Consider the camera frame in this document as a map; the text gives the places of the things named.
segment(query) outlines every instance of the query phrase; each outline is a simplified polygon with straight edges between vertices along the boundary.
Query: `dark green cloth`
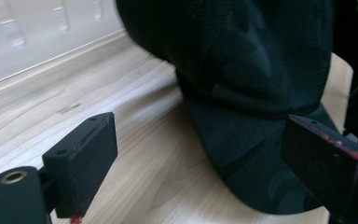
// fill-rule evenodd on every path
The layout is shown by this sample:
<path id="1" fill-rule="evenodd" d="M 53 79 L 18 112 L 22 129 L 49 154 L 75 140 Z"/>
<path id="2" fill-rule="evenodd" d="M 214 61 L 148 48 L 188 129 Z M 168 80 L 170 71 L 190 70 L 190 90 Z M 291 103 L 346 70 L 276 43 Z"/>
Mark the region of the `dark green cloth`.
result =
<path id="1" fill-rule="evenodd" d="M 320 206 L 280 159 L 288 114 L 333 126 L 320 104 L 331 0 L 117 0 L 131 38 L 172 63 L 214 167 L 271 214 Z"/>

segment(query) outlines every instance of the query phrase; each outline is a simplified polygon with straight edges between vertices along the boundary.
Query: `textured fabric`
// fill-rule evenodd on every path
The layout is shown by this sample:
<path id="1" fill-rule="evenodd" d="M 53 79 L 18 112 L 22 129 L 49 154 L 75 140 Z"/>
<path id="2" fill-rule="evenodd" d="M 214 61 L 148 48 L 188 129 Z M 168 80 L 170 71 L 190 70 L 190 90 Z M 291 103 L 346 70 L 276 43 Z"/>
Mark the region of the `textured fabric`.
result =
<path id="1" fill-rule="evenodd" d="M 294 214 L 319 206 L 280 159 L 288 114 L 320 105 L 332 48 L 329 0 L 117 0 L 132 39 L 176 67 L 217 172 L 245 203 Z"/>

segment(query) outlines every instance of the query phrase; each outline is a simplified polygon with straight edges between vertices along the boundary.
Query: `wooden floor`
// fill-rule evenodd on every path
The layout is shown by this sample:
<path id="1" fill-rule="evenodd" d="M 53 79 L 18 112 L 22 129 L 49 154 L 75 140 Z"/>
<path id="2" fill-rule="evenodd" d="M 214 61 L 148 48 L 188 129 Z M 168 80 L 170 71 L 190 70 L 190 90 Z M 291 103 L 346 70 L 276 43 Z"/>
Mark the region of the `wooden floor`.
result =
<path id="1" fill-rule="evenodd" d="M 84 119 L 112 111 L 119 154 L 83 223 L 326 223 L 323 208 L 272 216 L 241 203 L 207 160 L 173 68 L 125 35 L 93 50 L 0 83 L 0 173 L 40 168 Z M 334 57 L 324 104 L 340 128 L 350 84 L 351 69 Z"/>

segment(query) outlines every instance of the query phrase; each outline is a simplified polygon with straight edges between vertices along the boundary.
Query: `hat brim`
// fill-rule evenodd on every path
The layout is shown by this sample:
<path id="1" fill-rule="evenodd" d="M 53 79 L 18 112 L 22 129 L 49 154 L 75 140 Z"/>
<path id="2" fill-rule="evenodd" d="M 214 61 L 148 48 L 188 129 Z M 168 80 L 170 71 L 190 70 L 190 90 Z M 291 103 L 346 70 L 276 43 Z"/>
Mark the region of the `hat brim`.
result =
<path id="1" fill-rule="evenodd" d="M 211 162 L 240 200 L 274 215 L 321 206 L 280 158 L 285 119 L 247 115 L 198 94 L 180 75 L 178 82 Z M 304 116 L 334 128 L 322 105 Z"/>

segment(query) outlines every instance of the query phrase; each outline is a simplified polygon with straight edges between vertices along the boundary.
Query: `red marking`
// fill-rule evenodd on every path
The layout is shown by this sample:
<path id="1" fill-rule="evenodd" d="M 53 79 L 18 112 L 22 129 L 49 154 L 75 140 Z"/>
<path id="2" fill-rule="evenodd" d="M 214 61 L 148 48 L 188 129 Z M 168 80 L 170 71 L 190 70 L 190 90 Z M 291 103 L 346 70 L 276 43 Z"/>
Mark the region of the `red marking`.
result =
<path id="1" fill-rule="evenodd" d="M 81 215 L 72 216 L 71 224 L 81 224 Z"/>
<path id="2" fill-rule="evenodd" d="M 355 159 L 358 161 L 358 151 L 348 151 L 348 153 Z"/>

